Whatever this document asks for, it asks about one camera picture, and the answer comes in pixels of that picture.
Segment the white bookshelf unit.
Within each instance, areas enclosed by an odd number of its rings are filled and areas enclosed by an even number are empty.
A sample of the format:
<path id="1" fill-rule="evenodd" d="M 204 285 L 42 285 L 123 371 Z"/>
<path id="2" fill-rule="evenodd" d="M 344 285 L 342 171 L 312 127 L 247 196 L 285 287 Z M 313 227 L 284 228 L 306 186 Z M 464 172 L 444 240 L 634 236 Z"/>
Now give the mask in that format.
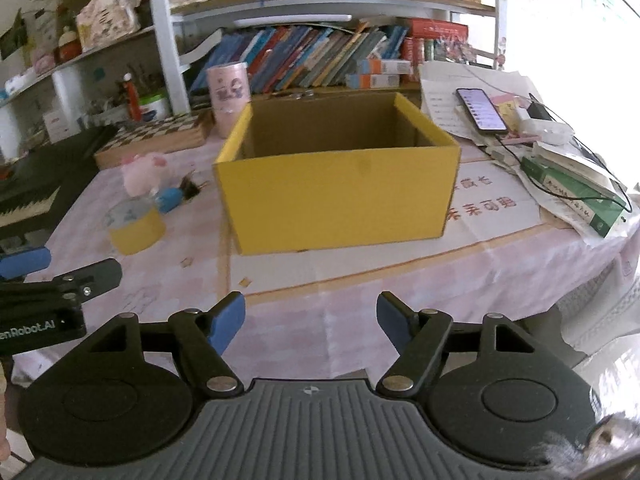
<path id="1" fill-rule="evenodd" d="M 495 21 L 495 47 L 497 52 L 498 40 L 504 36 L 504 16 L 500 18 L 502 2 L 496 0 L 497 5 L 484 6 L 476 2 L 465 0 L 208 0 L 195 3 L 171 11 L 168 0 L 151 0 L 152 15 L 154 16 L 155 38 L 160 49 L 160 66 L 162 66 L 171 109 L 174 113 L 190 112 L 191 107 L 186 92 L 186 84 L 182 79 L 182 70 L 186 64 L 179 64 L 179 46 L 186 49 L 191 44 L 201 44 L 205 36 L 209 36 L 220 28 L 240 27 L 241 25 L 257 26 L 274 24 L 277 18 L 291 23 L 303 23 L 303 18 L 311 22 L 327 21 L 329 15 L 350 16 L 353 20 L 370 21 L 372 18 L 451 18 L 454 14 L 471 14 L 488 16 Z M 1 0 L 1 29 L 2 32 L 13 21 L 18 8 L 26 14 L 27 0 Z M 54 107 L 65 116 L 72 133 L 79 131 L 79 117 L 88 98 L 81 96 L 80 75 L 72 68 L 58 68 L 62 75 L 54 75 Z M 19 112 L 14 99 L 1 102 L 1 153 L 5 158 L 18 156 L 20 145 L 32 115 Z"/>

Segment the green book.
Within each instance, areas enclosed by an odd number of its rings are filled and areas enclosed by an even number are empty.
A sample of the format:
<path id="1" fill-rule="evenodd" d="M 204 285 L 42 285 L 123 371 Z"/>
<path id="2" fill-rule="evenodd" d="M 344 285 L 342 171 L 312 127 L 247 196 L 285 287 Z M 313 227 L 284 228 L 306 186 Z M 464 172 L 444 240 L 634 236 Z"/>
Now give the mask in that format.
<path id="1" fill-rule="evenodd" d="M 520 168 L 536 188 L 557 198 L 574 211 L 600 237 L 627 220 L 628 210 L 619 198 L 611 198 L 590 186 L 528 156 L 521 158 Z"/>

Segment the black binder clip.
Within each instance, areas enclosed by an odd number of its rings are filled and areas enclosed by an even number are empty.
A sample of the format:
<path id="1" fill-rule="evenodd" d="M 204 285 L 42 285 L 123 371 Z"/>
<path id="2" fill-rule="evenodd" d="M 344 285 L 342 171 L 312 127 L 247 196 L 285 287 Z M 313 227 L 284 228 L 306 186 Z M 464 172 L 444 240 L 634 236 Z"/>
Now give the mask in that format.
<path id="1" fill-rule="evenodd" d="M 182 199 L 185 202 L 190 202 L 209 185 L 209 180 L 197 176 L 194 171 L 189 172 L 180 181 L 179 188 L 182 193 Z"/>

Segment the blue wrapped packet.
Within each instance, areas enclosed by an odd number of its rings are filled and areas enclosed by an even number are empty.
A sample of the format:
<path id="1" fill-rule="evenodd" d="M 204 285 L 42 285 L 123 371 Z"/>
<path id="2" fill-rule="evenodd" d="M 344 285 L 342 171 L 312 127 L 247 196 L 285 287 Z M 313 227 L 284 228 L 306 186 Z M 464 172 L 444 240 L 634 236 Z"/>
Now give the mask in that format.
<path id="1" fill-rule="evenodd" d="M 154 204 L 160 214 L 168 214 L 183 202 L 181 188 L 163 188 L 154 195 Z"/>

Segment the red hanging tassel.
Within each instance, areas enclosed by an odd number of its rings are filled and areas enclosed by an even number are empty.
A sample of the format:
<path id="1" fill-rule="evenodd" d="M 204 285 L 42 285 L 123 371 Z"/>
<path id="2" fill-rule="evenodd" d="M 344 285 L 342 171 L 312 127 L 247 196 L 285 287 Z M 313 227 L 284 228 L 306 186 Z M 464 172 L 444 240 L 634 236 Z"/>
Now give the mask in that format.
<path id="1" fill-rule="evenodd" d="M 140 107 L 140 99 L 139 99 L 139 95 L 138 95 L 138 90 L 136 88 L 136 85 L 134 84 L 134 81 L 132 80 L 132 75 L 130 73 L 126 73 L 124 75 L 124 80 L 122 81 L 122 86 L 124 87 L 125 93 L 126 93 L 126 97 L 127 97 L 127 103 L 128 103 L 128 110 L 129 110 L 129 115 L 131 117 L 131 119 L 134 122 L 141 122 L 142 121 L 142 110 Z"/>

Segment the black electronic keyboard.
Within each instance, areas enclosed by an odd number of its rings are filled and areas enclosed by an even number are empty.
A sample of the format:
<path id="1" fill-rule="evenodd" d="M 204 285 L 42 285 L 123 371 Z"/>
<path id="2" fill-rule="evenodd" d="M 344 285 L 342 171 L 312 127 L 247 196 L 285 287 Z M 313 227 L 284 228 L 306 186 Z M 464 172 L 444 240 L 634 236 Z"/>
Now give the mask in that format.
<path id="1" fill-rule="evenodd" d="M 99 173 L 94 154 L 118 128 L 101 126 L 37 148 L 1 182 L 1 237 L 52 233 Z"/>

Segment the pink decorative plaque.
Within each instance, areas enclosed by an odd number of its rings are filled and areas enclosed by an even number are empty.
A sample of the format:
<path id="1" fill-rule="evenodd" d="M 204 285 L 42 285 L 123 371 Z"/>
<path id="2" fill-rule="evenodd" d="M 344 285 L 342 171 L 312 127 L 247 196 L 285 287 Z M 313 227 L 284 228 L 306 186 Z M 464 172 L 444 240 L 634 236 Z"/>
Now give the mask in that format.
<path id="1" fill-rule="evenodd" d="M 89 52 L 132 35 L 141 26 L 137 7 L 141 0 L 90 0 L 76 16 L 82 50 Z"/>

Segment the pink cylindrical container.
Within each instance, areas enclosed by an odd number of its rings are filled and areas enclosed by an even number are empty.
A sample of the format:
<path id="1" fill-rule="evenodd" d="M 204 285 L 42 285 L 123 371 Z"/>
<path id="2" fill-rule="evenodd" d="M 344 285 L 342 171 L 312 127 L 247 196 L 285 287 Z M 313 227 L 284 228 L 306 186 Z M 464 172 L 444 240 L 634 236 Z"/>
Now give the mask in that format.
<path id="1" fill-rule="evenodd" d="M 244 62 L 216 65 L 206 70 L 210 102 L 218 134 L 227 139 L 250 102 L 250 83 Z"/>

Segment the wooden chess board box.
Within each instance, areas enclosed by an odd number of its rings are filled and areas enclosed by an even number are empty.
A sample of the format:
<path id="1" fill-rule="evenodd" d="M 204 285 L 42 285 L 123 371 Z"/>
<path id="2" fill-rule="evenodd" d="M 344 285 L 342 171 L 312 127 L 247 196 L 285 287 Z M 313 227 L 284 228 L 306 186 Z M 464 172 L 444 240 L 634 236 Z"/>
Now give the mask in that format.
<path id="1" fill-rule="evenodd" d="M 167 154 L 202 146 L 214 120 L 209 110 L 200 114 L 168 117 L 142 126 L 120 128 L 114 138 L 94 154 L 98 167 L 118 167 L 122 162 L 149 153 Z"/>

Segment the yellow tape roll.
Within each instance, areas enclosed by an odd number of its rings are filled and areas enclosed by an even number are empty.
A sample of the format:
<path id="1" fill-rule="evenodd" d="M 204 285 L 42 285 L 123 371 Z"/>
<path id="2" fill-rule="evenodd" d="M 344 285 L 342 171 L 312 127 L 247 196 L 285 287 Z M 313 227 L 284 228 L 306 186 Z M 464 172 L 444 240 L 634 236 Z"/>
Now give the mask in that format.
<path id="1" fill-rule="evenodd" d="M 123 200 L 107 211 L 102 224 L 113 247 L 124 256 L 143 252 L 166 232 L 162 215 L 147 197 Z"/>

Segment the pink plush pig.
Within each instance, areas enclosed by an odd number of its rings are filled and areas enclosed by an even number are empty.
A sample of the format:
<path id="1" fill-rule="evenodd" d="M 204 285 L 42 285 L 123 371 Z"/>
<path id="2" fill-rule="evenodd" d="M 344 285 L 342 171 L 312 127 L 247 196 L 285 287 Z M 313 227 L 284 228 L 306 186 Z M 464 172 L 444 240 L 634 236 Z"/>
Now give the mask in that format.
<path id="1" fill-rule="evenodd" d="M 126 158 L 120 165 L 124 188 L 130 197 L 158 192 L 170 182 L 172 170 L 164 154 L 148 153 Z"/>

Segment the smartphone with lit screen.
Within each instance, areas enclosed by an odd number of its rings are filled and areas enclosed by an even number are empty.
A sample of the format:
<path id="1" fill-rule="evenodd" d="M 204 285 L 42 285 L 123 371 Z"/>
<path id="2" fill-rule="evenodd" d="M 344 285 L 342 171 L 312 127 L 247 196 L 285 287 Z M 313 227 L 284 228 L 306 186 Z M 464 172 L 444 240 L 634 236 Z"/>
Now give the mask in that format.
<path id="1" fill-rule="evenodd" d="M 456 96 L 480 134 L 505 136 L 509 132 L 508 126 L 483 89 L 457 88 Z"/>

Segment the white green-lid jar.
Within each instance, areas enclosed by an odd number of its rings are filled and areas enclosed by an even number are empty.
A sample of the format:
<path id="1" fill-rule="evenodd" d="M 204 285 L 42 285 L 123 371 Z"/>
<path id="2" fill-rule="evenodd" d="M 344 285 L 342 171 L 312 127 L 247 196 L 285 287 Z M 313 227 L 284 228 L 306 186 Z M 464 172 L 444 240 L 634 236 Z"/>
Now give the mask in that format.
<path id="1" fill-rule="evenodd" d="M 157 92 L 140 98 L 140 110 L 144 122 L 157 122 L 171 116 L 170 103 L 165 92 Z"/>

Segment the yellow cardboard box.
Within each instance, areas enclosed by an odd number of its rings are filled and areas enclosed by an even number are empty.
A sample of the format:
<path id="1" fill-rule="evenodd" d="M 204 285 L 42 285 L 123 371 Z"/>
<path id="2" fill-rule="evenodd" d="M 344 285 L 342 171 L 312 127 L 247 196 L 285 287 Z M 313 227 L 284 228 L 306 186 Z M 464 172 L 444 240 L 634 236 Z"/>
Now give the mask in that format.
<path id="1" fill-rule="evenodd" d="M 461 148 L 400 93 L 254 101 L 214 163 L 243 255 L 442 236 Z"/>

